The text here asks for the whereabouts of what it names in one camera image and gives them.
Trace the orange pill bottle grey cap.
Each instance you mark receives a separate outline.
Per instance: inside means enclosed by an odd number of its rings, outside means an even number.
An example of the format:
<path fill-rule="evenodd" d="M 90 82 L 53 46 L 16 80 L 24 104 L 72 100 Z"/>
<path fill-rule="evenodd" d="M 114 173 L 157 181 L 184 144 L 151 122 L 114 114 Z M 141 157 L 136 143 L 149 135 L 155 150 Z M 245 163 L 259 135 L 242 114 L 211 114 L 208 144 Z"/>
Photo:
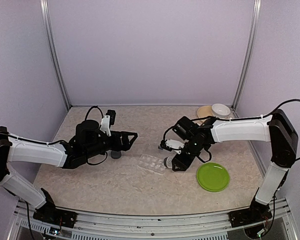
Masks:
<path fill-rule="evenodd" d="M 168 168 L 168 169 L 172 169 L 173 168 L 173 164 L 172 164 L 172 160 L 174 159 L 173 156 L 169 156 L 169 157 L 166 157 L 164 160 L 163 160 L 163 165 Z"/>

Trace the clear plastic pill organizer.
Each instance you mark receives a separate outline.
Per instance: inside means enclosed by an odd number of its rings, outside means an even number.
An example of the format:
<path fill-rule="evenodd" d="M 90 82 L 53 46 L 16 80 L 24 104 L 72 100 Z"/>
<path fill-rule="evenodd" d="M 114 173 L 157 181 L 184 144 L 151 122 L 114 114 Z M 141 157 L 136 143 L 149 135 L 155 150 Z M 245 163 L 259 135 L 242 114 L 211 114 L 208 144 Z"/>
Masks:
<path fill-rule="evenodd" d="M 166 167 L 164 166 L 164 158 L 166 154 L 159 149 L 156 144 L 149 144 L 141 154 L 138 166 L 152 173 L 163 175 Z"/>

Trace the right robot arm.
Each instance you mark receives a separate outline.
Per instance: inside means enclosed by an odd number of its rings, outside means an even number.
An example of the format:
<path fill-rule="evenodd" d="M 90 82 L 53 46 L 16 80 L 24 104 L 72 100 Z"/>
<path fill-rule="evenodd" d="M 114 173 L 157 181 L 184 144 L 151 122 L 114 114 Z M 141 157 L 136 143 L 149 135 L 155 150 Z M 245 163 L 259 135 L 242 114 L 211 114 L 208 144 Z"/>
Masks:
<path fill-rule="evenodd" d="M 232 141 L 257 141 L 271 144 L 272 157 L 263 182 L 257 190 L 254 203 L 246 210 L 246 218 L 256 222 L 280 188 L 289 169 L 297 160 L 298 134 L 286 114 L 277 109 L 268 115 L 256 117 L 221 119 L 206 117 L 199 125 L 194 120 L 183 116 L 172 127 L 182 141 L 163 139 L 162 146 L 175 151 L 172 169 L 185 171 L 194 158 L 199 158 L 201 151 L 208 151 L 211 145 Z"/>

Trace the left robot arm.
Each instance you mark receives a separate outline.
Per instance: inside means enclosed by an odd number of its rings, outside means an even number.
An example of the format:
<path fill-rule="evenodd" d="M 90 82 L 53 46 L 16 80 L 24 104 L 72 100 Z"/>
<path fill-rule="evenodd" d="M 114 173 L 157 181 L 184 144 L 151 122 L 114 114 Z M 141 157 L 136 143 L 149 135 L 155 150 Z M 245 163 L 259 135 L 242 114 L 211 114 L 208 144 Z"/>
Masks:
<path fill-rule="evenodd" d="M 75 135 L 66 142 L 41 142 L 10 134 L 0 126 L 0 186 L 20 197 L 39 210 L 47 221 L 53 223 L 60 218 L 50 194 L 38 189 L 10 166 L 14 162 L 51 165 L 73 170 L 97 155 L 107 155 L 109 151 L 126 152 L 138 138 L 136 132 L 113 131 L 111 122 L 101 123 L 88 119 L 79 123 Z"/>

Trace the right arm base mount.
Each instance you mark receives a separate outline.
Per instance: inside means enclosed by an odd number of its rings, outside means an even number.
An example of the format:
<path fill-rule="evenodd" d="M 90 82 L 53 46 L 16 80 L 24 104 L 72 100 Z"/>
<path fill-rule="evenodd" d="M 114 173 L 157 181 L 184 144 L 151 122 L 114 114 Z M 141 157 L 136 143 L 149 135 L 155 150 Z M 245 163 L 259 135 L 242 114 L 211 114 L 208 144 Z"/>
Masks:
<path fill-rule="evenodd" d="M 273 214 L 270 205 L 259 203 L 254 196 L 250 206 L 247 208 L 233 210 L 228 213 L 229 221 L 232 228 L 241 227 L 271 219 Z"/>

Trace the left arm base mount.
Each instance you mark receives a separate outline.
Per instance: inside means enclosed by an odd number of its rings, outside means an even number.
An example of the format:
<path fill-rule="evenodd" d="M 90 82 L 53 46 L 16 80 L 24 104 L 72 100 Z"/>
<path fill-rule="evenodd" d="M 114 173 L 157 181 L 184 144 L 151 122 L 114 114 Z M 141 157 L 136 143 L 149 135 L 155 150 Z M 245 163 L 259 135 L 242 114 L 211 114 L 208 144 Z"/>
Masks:
<path fill-rule="evenodd" d="M 45 203 L 35 209 L 33 218 L 44 223 L 73 229 L 78 214 L 74 211 L 57 208 L 50 194 L 43 188 L 41 190 L 45 196 Z"/>

